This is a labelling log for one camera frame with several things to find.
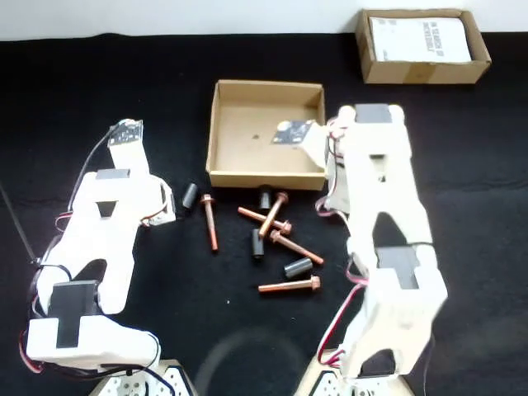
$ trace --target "metal base plate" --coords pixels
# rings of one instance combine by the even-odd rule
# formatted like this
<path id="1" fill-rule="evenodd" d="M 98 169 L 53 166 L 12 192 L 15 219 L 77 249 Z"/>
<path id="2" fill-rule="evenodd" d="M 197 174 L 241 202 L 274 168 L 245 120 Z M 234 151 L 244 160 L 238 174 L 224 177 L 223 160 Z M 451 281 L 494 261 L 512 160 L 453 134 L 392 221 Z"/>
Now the metal base plate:
<path id="1" fill-rule="evenodd" d="M 176 396 L 196 396 L 183 367 L 177 361 L 160 361 L 156 372 L 174 389 Z M 170 396 L 170 390 L 149 375 L 139 372 L 131 376 L 117 376 L 104 379 L 90 396 Z"/>

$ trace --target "open cardboard box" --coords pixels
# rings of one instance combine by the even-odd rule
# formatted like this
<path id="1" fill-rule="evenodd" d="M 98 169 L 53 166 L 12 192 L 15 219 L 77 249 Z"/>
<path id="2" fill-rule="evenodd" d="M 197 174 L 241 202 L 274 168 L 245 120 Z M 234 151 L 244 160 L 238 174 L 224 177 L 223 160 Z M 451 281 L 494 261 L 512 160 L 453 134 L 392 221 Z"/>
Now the open cardboard box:
<path id="1" fill-rule="evenodd" d="M 459 18 L 464 24 L 471 62 L 463 64 L 432 62 L 384 62 L 375 57 L 370 17 L 381 18 Z M 475 84 L 488 70 L 491 58 L 482 35 L 469 11 L 434 10 L 363 10 L 356 26 L 361 72 L 365 83 L 373 84 Z"/>
<path id="2" fill-rule="evenodd" d="M 278 124 L 285 120 L 324 124 L 323 86 L 219 80 L 205 166 L 211 185 L 321 190 L 324 169 L 298 146 L 272 143 Z"/>

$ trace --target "wire bundle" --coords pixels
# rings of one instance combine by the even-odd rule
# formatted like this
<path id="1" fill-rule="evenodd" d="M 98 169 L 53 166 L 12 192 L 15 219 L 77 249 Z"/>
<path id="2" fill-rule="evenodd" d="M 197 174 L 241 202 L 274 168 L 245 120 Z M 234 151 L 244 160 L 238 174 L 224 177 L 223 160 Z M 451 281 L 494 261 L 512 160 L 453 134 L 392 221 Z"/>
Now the wire bundle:
<path id="1" fill-rule="evenodd" d="M 337 152 L 337 145 L 340 141 L 340 139 L 346 134 L 348 127 L 345 125 L 342 125 L 339 127 L 339 135 L 336 135 L 336 128 L 335 128 L 336 119 L 331 119 L 327 123 L 328 128 L 328 152 L 333 157 L 333 163 L 334 163 L 334 177 L 332 179 L 331 186 L 328 187 L 328 193 L 319 198 L 315 202 L 315 211 L 317 212 L 318 216 L 320 217 L 331 217 L 334 215 L 338 215 L 343 222 L 345 223 L 348 232 L 351 233 L 350 225 L 348 223 L 348 218 L 345 213 L 343 213 L 340 210 L 325 210 L 323 207 L 328 201 L 330 197 L 336 192 L 337 189 L 337 176 L 338 176 L 338 158 L 343 158 L 342 154 L 339 154 Z M 333 320 L 330 322 L 330 325 L 328 326 L 326 332 L 323 334 L 323 338 L 321 339 L 321 342 L 318 345 L 317 349 L 317 360 L 322 365 L 328 365 L 334 369 L 340 368 L 339 360 L 340 357 L 345 351 L 343 349 L 339 349 L 335 352 L 333 352 L 330 357 L 323 360 L 323 353 L 324 350 L 328 344 L 328 341 L 330 340 L 330 337 L 335 333 L 337 325 L 341 322 L 342 316 L 347 310 L 348 306 L 351 304 L 352 300 L 354 299 L 354 296 L 357 294 L 357 292 L 363 288 L 365 288 L 369 281 L 361 276 L 353 275 L 350 273 L 351 265 L 353 263 L 353 260 L 348 261 L 348 265 L 345 270 L 345 277 L 355 285 L 352 287 L 350 293 L 343 301 L 341 307 L 337 311 L 336 315 L 334 316 Z"/>

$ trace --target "white wall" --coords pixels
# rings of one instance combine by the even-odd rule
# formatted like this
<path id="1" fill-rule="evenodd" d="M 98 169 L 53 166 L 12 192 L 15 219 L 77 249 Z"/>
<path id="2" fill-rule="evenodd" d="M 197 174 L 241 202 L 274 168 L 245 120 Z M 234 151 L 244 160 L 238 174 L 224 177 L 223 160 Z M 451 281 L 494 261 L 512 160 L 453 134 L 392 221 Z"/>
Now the white wall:
<path id="1" fill-rule="evenodd" d="M 457 7 L 482 31 L 528 31 L 526 0 L 3 0 L 0 40 L 353 31 L 362 8 Z"/>

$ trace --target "white paper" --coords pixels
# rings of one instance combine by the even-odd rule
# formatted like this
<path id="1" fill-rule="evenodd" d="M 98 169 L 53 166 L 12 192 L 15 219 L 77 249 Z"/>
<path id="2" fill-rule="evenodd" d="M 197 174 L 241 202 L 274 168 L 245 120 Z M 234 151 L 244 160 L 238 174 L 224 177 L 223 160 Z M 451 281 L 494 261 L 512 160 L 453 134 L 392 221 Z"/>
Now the white paper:
<path id="1" fill-rule="evenodd" d="M 370 25 L 379 61 L 471 61 L 464 24 L 459 18 L 371 17 Z"/>

